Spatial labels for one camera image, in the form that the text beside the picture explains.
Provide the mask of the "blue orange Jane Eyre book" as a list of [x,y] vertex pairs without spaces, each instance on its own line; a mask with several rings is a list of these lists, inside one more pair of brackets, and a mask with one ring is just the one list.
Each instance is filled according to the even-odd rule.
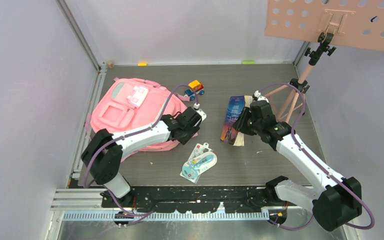
[[234,128],[234,123],[239,119],[244,107],[249,107],[253,97],[250,95],[231,96],[228,101],[227,111],[223,122],[220,141],[231,146],[245,145],[244,134]]

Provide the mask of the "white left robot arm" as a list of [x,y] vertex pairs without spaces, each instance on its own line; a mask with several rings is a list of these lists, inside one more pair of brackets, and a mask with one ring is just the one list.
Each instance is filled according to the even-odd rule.
[[80,158],[93,181],[108,189],[121,207],[133,202],[131,186],[119,172],[121,160],[154,144],[179,142],[185,145],[200,129],[207,114],[197,106],[187,107],[177,116],[162,115],[158,121],[129,131],[99,130]]

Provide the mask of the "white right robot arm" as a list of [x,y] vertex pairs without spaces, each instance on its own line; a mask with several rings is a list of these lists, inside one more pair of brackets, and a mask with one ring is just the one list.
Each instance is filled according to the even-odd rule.
[[289,202],[309,211],[326,231],[333,231],[359,217],[363,211],[362,187],[345,178],[314,154],[292,127],[277,121],[269,100],[256,91],[233,127],[240,133],[259,136],[262,142],[286,157],[309,181],[304,187],[279,176],[265,184],[265,198],[271,205]]

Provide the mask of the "white red stationery pack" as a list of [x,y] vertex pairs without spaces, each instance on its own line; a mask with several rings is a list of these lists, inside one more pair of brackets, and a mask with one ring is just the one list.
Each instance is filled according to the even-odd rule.
[[[190,160],[192,160],[192,159],[195,158],[195,157],[198,157],[198,156],[200,156],[200,155],[206,153],[206,152],[213,152],[213,150],[210,148],[209,144],[208,144],[207,142],[205,142],[205,143],[203,143],[203,144],[197,143],[197,144],[195,145],[193,151],[191,152],[191,154],[190,154],[190,156],[189,156],[187,162],[190,161]],[[183,177],[183,178],[189,180],[190,182],[192,182],[192,183],[194,183],[194,184],[196,184],[196,183],[198,182],[199,178],[200,178],[199,176],[197,176],[197,177],[195,177],[195,178],[187,178],[187,177],[184,175],[183,171],[181,171],[179,175],[180,175],[181,177]]]

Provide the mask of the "blue correction tape pack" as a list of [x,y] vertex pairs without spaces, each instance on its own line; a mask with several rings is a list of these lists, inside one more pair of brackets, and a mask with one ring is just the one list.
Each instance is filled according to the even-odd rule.
[[208,151],[186,161],[182,166],[181,173],[188,179],[194,179],[212,168],[217,161],[217,156],[213,152]]

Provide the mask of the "yellow blue toy truck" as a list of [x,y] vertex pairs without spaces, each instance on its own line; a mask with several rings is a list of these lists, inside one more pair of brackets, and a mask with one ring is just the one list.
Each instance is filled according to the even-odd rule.
[[197,95],[202,96],[204,94],[204,85],[198,80],[191,81],[188,84],[188,89],[184,91],[184,96],[187,98],[188,101],[193,101],[195,100]]

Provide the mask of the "green tape marker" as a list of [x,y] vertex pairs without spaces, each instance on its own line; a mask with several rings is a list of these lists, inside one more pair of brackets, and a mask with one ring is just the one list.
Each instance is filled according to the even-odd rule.
[[243,60],[241,62],[242,65],[254,65],[256,62],[254,60]]

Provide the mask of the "small wooden block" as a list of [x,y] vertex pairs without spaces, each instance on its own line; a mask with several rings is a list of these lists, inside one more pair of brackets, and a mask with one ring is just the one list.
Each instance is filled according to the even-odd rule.
[[106,65],[107,65],[107,67],[110,68],[110,69],[112,69],[112,68],[115,66],[113,61],[108,61],[108,62],[106,63]]

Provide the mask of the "pink music stand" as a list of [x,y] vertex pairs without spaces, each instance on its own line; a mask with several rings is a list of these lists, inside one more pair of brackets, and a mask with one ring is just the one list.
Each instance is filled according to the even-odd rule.
[[298,95],[309,86],[307,77],[322,54],[331,56],[337,46],[384,52],[384,0],[270,0],[265,36],[318,43],[312,50],[303,76],[292,80],[290,93],[277,119],[290,120],[298,108]]

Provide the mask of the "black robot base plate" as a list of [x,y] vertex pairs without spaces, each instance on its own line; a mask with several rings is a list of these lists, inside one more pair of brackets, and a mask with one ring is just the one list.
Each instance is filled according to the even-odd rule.
[[139,213],[185,214],[214,213],[224,207],[228,214],[257,213],[263,207],[285,207],[287,203],[275,199],[264,186],[133,186],[124,197],[114,201],[108,191],[100,194],[103,208],[118,205],[133,208]]

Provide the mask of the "aluminium frame rail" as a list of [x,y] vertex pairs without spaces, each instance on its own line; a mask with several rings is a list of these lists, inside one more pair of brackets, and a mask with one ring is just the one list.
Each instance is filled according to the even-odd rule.
[[[130,216],[124,213],[120,208],[103,208],[101,193],[106,191],[103,188],[90,189],[59,189],[56,191],[51,210],[61,212],[61,220],[63,221],[106,221],[114,223],[129,223],[137,221],[146,213],[139,213],[133,208],[126,208],[129,212],[136,215]],[[166,221],[265,221],[274,220],[279,216],[281,220],[285,220],[285,216],[298,206],[287,203],[286,206],[262,207],[259,212],[254,213],[226,213],[223,206],[219,207],[215,212],[207,213],[156,213],[149,212],[150,215],[145,218],[147,222],[166,222]]]

